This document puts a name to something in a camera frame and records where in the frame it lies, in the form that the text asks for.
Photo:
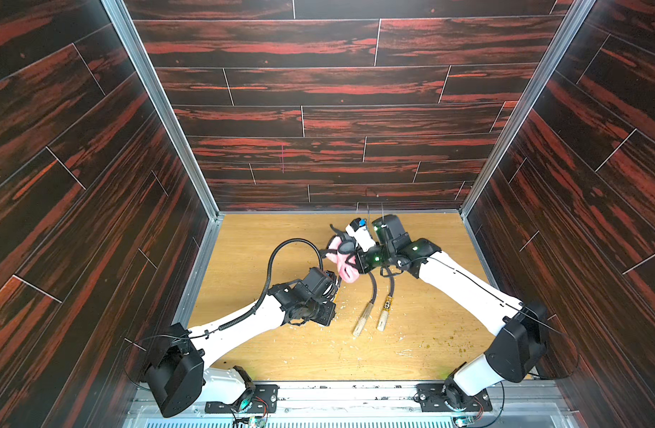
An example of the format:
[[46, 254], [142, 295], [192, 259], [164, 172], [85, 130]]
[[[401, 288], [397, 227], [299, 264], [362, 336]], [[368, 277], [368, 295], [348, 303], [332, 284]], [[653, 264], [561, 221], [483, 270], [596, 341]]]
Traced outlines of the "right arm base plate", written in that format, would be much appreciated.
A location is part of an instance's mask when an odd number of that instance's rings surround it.
[[445, 383], [418, 383], [414, 401], [423, 412], [479, 413], [493, 410], [487, 390], [468, 396], [456, 386]]

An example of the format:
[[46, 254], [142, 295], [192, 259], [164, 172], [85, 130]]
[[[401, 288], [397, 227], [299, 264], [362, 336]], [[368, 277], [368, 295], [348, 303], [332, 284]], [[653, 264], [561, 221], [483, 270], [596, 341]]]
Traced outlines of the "pink rag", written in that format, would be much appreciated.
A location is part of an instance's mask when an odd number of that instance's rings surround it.
[[327, 247], [320, 250], [320, 256], [335, 263], [340, 278], [345, 283], [352, 284], [361, 275], [356, 263], [358, 244], [346, 231], [341, 231], [333, 225], [330, 228], [334, 235], [329, 240]]

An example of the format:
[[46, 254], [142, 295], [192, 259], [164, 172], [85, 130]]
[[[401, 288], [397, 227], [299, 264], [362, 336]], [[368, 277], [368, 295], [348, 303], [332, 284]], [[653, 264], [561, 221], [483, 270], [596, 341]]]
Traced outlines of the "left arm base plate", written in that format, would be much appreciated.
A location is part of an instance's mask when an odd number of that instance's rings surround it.
[[262, 415], [274, 414], [277, 410], [279, 398], [279, 385], [274, 383], [257, 383], [252, 390], [247, 389], [231, 404], [219, 401], [207, 401], [204, 406], [204, 413], [208, 415], [218, 414], [242, 414]]

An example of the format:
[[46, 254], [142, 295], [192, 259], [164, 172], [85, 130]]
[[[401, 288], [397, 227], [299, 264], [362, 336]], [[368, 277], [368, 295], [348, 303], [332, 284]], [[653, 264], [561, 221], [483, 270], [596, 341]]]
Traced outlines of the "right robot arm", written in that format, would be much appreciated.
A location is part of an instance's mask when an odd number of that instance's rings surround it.
[[461, 267], [431, 241], [411, 240], [395, 215], [368, 223], [353, 220], [345, 230], [361, 273], [394, 267], [411, 274], [457, 302], [494, 337], [487, 350], [458, 367], [443, 384], [451, 410], [466, 410], [497, 383], [520, 383], [547, 351], [546, 307], [525, 305]]

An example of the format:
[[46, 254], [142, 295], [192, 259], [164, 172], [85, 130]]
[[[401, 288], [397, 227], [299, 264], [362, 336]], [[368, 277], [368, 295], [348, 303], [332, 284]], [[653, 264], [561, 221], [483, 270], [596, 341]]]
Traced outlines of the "small sickle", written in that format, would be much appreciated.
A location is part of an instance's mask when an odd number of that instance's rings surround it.
[[393, 274], [388, 270], [387, 278], [389, 279], [389, 291], [380, 312], [379, 321], [377, 321], [377, 330], [384, 332], [386, 330], [387, 322], [393, 306], [393, 297], [395, 296], [395, 280]]
[[361, 315], [359, 316], [354, 329], [352, 330], [352, 336], [354, 338], [357, 338], [361, 335], [377, 300], [377, 280], [371, 272], [368, 273], [368, 278], [370, 279], [372, 285], [372, 294], [370, 300], [361, 312]]

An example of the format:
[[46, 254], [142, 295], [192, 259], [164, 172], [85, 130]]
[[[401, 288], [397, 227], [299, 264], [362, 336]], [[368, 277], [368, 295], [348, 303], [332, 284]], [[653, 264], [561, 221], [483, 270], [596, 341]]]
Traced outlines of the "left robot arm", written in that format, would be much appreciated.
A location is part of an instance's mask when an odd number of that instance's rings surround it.
[[227, 317], [191, 329], [176, 323], [156, 335], [142, 381], [161, 416], [175, 417], [197, 402], [247, 410], [256, 390], [251, 376], [240, 366], [216, 369], [213, 363], [281, 326], [329, 326], [339, 287], [335, 273], [312, 267], [305, 278], [272, 285], [258, 301]]

